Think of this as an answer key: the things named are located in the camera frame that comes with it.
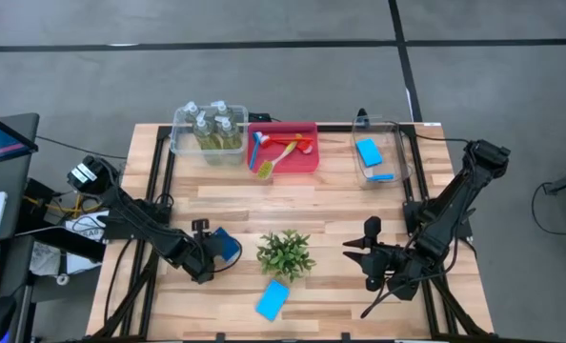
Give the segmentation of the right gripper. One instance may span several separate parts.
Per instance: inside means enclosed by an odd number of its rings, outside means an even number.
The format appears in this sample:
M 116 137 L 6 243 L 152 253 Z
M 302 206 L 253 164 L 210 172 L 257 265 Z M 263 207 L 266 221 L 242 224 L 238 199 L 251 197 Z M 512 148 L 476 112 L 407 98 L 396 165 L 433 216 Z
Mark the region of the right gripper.
M 343 243 L 345 247 L 361 250 L 371 249 L 369 254 L 343 252 L 345 256 L 361 267 L 362 272 L 366 275 L 365 287 L 369 292 L 383 288 L 386 283 L 385 274 L 395 272 L 407 258 L 406 249 L 400 245 L 378 243 L 380 233 L 381 219 L 377 216 L 371 216 L 364 222 L 364 235 L 362 237 Z

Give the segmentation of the green plant in white pot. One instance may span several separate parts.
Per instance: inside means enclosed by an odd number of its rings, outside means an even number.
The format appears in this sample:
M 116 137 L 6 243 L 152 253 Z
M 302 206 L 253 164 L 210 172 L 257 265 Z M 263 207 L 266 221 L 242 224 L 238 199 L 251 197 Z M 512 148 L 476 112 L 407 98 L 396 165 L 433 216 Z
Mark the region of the green plant in white pot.
M 305 277 L 316 265 L 309 252 L 310 238 L 296 230 L 262 235 L 256 253 L 261 272 L 290 283 Z

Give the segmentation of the clear plastic organizer bin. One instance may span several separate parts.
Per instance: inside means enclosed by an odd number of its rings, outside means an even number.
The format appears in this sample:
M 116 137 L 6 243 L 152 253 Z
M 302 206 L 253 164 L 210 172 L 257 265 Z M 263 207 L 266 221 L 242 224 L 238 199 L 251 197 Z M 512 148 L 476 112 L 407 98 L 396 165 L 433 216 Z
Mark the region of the clear plastic organizer bin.
M 363 189 L 377 189 L 400 186 L 412 174 L 413 169 L 406 162 L 406 152 L 403 143 L 403 135 L 399 126 L 392 121 L 385 120 L 382 116 L 370 116 L 370 126 L 356 126 L 352 122 L 351 148 L 354 153 L 355 172 L 358 184 Z M 355 142 L 358 140 L 372 138 L 378 146 L 383 157 L 380 165 L 367 168 L 357 149 Z M 394 173 L 393 182 L 368 182 L 367 174 Z

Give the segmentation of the blue dish brush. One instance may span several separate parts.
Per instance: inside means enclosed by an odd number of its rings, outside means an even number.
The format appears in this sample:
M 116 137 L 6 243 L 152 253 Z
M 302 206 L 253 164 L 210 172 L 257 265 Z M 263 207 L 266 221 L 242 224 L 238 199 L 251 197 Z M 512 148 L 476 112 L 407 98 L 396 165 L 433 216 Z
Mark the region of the blue dish brush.
M 263 133 L 261 131 L 254 131 L 253 132 L 253 150 L 252 154 L 249 159 L 249 169 L 252 171 L 255 166 L 255 161 L 259 152 L 260 147 L 262 146 L 263 140 Z

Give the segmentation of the green dish brush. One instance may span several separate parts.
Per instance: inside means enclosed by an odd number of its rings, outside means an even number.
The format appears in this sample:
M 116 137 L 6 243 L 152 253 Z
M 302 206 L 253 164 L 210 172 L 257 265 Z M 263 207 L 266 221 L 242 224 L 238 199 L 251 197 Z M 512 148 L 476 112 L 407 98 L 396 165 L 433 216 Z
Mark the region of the green dish brush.
M 268 179 L 273 174 L 275 166 L 293 152 L 301 139 L 302 136 L 300 134 L 297 134 L 295 138 L 286 146 L 285 150 L 281 152 L 275 159 L 265 160 L 257 170 L 257 178 L 262 180 Z

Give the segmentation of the red plastic bin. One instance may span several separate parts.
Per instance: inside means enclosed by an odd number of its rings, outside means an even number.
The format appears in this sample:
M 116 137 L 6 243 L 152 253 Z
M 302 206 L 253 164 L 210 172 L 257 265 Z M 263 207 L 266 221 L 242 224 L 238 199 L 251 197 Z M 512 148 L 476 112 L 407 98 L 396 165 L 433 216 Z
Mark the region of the red plastic bin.
M 314 122 L 258 122 L 248 126 L 248 146 L 247 146 L 247 166 L 253 150 L 253 132 L 261 131 L 263 135 L 271 136 L 296 136 L 300 134 L 310 137 L 313 141 L 313 151 L 310 154 L 303 154 L 294 149 L 287 157 L 280 161 L 274 168 L 273 174 L 282 173 L 312 173 L 319 164 L 319 143 L 318 130 Z M 276 145 L 274 142 L 262 144 L 259 149 L 255 166 L 251 172 L 257 173 L 260 165 L 265 160 L 275 159 L 286 146 Z

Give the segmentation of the white crumpled paper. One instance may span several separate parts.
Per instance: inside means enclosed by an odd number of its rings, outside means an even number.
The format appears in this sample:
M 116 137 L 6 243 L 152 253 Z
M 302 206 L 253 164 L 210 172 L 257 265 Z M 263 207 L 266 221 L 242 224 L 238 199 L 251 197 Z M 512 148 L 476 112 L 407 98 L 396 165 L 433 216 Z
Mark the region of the white crumpled paper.
M 108 213 L 108 211 L 103 211 L 84 214 L 77 219 L 66 221 L 63 227 L 68 232 L 77 233 L 101 243 L 105 224 L 97 217 Z M 100 265 L 100 262 L 92 262 L 86 257 L 63 252 L 58 248 L 35 242 L 32 249 L 30 271 L 41 276 L 72 275 L 94 269 Z

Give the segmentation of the clear plastic tub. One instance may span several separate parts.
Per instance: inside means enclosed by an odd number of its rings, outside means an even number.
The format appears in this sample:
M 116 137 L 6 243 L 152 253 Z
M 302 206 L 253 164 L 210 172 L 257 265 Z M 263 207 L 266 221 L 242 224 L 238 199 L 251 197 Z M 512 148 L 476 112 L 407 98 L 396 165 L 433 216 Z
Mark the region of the clear plastic tub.
M 220 150 L 202 150 L 193 134 L 193 124 L 189 124 L 185 121 L 185 113 L 182 112 L 182 106 L 178 108 L 173 115 L 172 120 L 172 133 L 171 133 L 171 144 L 170 150 L 177 155 L 196 155 L 202 156 L 205 160 L 212 165 L 218 165 L 222 163 L 240 163 L 242 161 L 243 153 L 248 146 L 248 126 L 249 117 L 248 111 L 243 106 L 229 105 L 234 112 L 234 123 L 238 126 L 238 130 L 242 136 L 242 147 L 238 150 L 224 150 L 222 148 L 222 139 L 217 133 L 217 127 L 215 123 L 215 108 L 210 105 L 197 105 L 203 111 L 206 112 L 207 116 L 215 124 L 215 134 L 219 138 L 221 143 Z

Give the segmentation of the black aluminium table frame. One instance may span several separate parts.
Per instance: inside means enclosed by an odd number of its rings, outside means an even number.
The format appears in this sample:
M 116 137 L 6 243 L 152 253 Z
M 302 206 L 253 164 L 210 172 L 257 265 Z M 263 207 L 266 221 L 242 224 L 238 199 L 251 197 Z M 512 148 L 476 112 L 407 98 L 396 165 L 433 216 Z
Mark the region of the black aluminium table frame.
M 171 153 L 168 125 L 135 126 L 123 188 L 134 197 L 172 196 L 174 226 L 185 229 L 194 219 L 207 218 L 237 238 L 243 253 L 231 269 L 203 285 L 160 262 L 117 335 L 133 342 L 215 340 L 219 334 L 228 340 L 418 339 L 452 326 L 450 312 L 431 287 L 421 288 L 411 301 L 390 297 L 375 304 L 360 268 L 343 254 L 343 243 L 359 237 L 373 215 L 382 220 L 384 242 L 406 241 L 403 203 L 440 193 L 454 175 L 442 128 L 434 123 L 415 128 L 419 138 L 406 155 L 421 161 L 423 175 L 377 189 L 358 184 L 351 127 L 320 123 L 318 129 L 320 161 L 314 172 L 259 180 L 245 165 L 214 168 L 200 157 Z M 269 321 L 255 310 L 269 283 L 257 247 L 262 235 L 287 229 L 311 236 L 316 265 L 293 282 L 280 314 Z

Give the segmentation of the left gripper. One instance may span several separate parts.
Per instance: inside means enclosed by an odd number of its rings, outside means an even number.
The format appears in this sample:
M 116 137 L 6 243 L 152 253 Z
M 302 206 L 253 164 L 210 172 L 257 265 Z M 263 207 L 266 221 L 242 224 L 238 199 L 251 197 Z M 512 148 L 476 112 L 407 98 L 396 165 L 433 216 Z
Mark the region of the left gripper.
M 210 220 L 195 219 L 191 222 L 191 229 L 193 239 L 182 236 L 168 238 L 168 263 L 194 275 L 194 281 L 203 284 L 213 280 L 218 272 L 212 255 Z

